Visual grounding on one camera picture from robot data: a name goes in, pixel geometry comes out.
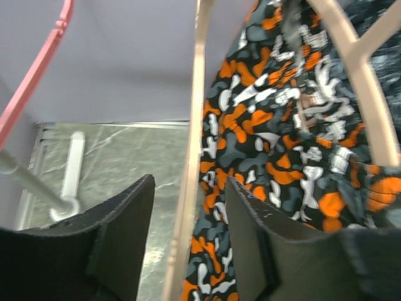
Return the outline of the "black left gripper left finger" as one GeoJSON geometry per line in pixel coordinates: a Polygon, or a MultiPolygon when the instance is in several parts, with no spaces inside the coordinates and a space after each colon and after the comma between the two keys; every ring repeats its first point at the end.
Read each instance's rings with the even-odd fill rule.
{"type": "Polygon", "coordinates": [[[1,299],[135,300],[154,194],[146,175],[47,228],[1,230],[1,299]]]}

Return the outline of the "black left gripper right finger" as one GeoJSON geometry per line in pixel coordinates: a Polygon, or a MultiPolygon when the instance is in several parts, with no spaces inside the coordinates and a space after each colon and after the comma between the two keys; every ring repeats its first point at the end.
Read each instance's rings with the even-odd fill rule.
{"type": "Polygon", "coordinates": [[[400,231],[325,233],[292,220],[233,177],[226,211],[241,300],[399,300],[400,231]]]}

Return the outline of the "orange camouflage shorts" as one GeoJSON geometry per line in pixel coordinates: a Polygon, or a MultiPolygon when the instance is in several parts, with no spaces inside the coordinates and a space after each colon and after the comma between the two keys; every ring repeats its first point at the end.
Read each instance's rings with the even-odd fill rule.
{"type": "Polygon", "coordinates": [[[204,104],[200,183],[181,300],[241,300],[226,182],[309,228],[400,231],[400,165],[372,162],[344,61],[309,1],[258,1],[204,104]]]}

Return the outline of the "pink empty hanger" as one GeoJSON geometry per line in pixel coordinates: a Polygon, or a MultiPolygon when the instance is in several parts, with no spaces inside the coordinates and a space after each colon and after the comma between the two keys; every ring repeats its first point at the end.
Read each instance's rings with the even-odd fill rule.
{"type": "Polygon", "coordinates": [[[74,0],[64,1],[59,20],[55,23],[55,28],[51,30],[37,57],[1,115],[1,147],[5,145],[13,127],[18,122],[25,106],[54,57],[71,21],[74,5],[74,0]]]}

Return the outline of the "beige hanger with camouflage shorts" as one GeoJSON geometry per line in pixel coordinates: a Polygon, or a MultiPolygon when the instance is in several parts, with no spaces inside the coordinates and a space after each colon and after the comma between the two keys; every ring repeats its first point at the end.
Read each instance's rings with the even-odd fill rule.
{"type": "Polygon", "coordinates": [[[400,28],[400,1],[395,1],[362,36],[344,13],[338,1],[309,1],[321,16],[339,56],[344,61],[349,81],[357,95],[365,123],[372,162],[398,167],[400,147],[385,95],[370,65],[370,57],[400,28]]]}

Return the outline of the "dark leaf-print shorts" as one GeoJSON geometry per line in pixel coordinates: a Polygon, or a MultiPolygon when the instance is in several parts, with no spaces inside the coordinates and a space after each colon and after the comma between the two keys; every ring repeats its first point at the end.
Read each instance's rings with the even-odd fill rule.
{"type": "MultiPolygon", "coordinates": [[[[394,3],[393,0],[352,1],[345,13],[362,35],[394,3]]],[[[379,79],[394,126],[400,130],[400,32],[376,50],[370,63],[379,79]]]]}

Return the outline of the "white metal clothes rack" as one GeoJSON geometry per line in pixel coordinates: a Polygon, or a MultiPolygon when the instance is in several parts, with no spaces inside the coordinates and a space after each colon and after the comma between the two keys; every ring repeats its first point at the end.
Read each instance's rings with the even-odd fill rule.
{"type": "Polygon", "coordinates": [[[80,212],[81,206],[77,195],[84,150],[84,133],[74,132],[70,137],[68,159],[59,196],[5,150],[1,151],[1,173],[12,176],[23,188],[47,202],[50,205],[49,215],[51,219],[54,222],[59,222],[80,212]]]}

